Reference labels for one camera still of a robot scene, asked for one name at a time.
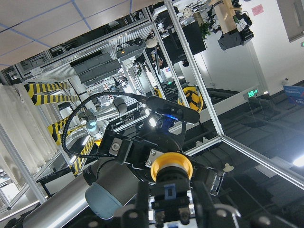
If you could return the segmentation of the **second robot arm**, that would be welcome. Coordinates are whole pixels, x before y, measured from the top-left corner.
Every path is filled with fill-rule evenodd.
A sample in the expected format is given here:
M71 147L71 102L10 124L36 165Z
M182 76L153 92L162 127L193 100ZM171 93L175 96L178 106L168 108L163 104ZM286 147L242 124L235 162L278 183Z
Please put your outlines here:
M109 228L238 228L239 212L215 204L223 173L182 153L185 135L106 132L100 159L27 215L24 228L61 228L84 208Z

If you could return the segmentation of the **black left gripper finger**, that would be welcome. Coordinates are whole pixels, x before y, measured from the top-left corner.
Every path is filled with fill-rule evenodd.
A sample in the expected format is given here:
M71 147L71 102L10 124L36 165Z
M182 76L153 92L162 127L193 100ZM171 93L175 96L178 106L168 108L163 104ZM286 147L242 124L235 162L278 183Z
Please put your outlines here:
M240 214L229 205L215 205L203 182L192 184L195 218L199 228L239 228Z

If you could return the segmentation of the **second arm gripper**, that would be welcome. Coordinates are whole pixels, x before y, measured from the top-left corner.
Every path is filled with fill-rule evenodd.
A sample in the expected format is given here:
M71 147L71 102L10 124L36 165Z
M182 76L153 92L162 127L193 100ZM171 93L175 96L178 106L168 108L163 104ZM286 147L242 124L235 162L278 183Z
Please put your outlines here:
M224 172L203 165L195 158L182 153L180 143L182 134L149 132L143 137L129 137L122 133L107 130L98 148L102 156L114 157L118 163L129 164L132 170L148 170L157 158L164 154L183 155L192 164L191 182L202 181L210 195L218 195ZM120 217L113 219L114 228L148 228L149 184L140 182L137 197L132 208L127 209Z

